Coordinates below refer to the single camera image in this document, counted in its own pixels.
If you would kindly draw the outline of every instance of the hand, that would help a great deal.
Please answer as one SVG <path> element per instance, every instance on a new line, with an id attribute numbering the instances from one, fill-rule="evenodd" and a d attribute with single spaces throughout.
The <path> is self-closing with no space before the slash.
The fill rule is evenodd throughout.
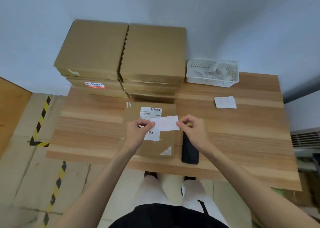
<path id="1" fill-rule="evenodd" d="M 187 123 L 192 123 L 193 126 L 189 127 L 186 125 Z M 210 140 L 205 121 L 202 118 L 188 114 L 177 122 L 177 126 L 186 133 L 194 147 L 202 154 L 212 150 L 214 145 Z"/>
<path id="2" fill-rule="evenodd" d="M 134 155 L 137 149 L 142 144 L 144 137 L 146 136 L 147 132 L 153 128 L 155 122 L 150 122 L 146 119 L 138 119 L 135 121 L 131 121 L 127 123 L 127 132 L 126 138 L 124 143 L 124 148 L 129 150 L 132 155 Z"/>

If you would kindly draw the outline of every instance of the forearm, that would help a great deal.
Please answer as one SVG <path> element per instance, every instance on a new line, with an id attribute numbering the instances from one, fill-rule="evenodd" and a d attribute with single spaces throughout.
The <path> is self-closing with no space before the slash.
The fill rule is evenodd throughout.
<path id="1" fill-rule="evenodd" d="M 110 196 L 132 154 L 122 149 L 89 188 L 63 214 L 55 227 L 97 227 Z"/>
<path id="2" fill-rule="evenodd" d="M 262 224 L 268 227 L 320 227 L 284 197 L 236 164 L 214 145 L 205 156 L 219 169 Z"/>

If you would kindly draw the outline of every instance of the black smartphone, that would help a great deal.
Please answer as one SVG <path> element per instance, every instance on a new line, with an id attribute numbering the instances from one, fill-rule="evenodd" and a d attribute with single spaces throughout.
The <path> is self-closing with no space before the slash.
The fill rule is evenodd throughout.
<path id="1" fill-rule="evenodd" d="M 199 163 L 199 151 L 190 142 L 185 132 L 183 132 L 181 161 L 194 165 L 197 165 Z"/>

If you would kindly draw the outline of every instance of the black shoe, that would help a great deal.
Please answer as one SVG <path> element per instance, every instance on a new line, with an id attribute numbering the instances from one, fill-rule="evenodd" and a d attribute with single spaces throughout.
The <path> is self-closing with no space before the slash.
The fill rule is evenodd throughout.
<path id="1" fill-rule="evenodd" d="M 190 176 L 185 176 L 184 180 L 195 180 L 197 179 L 196 177 L 190 177 Z"/>
<path id="2" fill-rule="evenodd" d="M 156 172 L 144 172 L 144 177 L 146 176 L 154 176 L 156 179 L 158 179 Z"/>

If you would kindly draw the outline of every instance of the yellow and black striped tape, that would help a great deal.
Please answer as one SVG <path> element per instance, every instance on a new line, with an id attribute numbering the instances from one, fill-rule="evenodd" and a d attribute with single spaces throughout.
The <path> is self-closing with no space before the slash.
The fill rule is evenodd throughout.
<path id="1" fill-rule="evenodd" d="M 36 138 L 37 138 L 38 133 L 40 131 L 42 122 L 45 119 L 45 116 L 46 116 L 46 113 L 48 111 L 51 98 L 52 98 L 52 96 L 49 95 L 47 100 L 46 100 L 46 102 L 45 102 L 44 108 L 42 110 L 40 119 L 39 119 L 38 124 L 37 124 L 37 128 L 35 129 L 34 134 L 33 134 L 33 136 L 31 137 L 31 139 L 29 141 L 29 144 L 32 145 L 32 146 L 38 146 L 38 147 L 42 147 L 42 146 L 47 147 L 47 146 L 49 146 L 49 142 L 36 141 Z"/>
<path id="2" fill-rule="evenodd" d="M 62 164 L 60 171 L 59 171 L 58 179 L 56 181 L 56 185 L 54 186 L 53 194 L 51 196 L 51 201 L 47 207 L 47 210 L 46 210 L 44 218 L 43 218 L 41 228 L 45 228 L 49 222 L 49 213 L 50 213 L 54 203 L 56 202 L 58 191 L 60 189 L 64 173 L 66 172 L 66 168 L 67 168 L 67 164 L 65 161 L 63 161 L 63 164 Z"/>

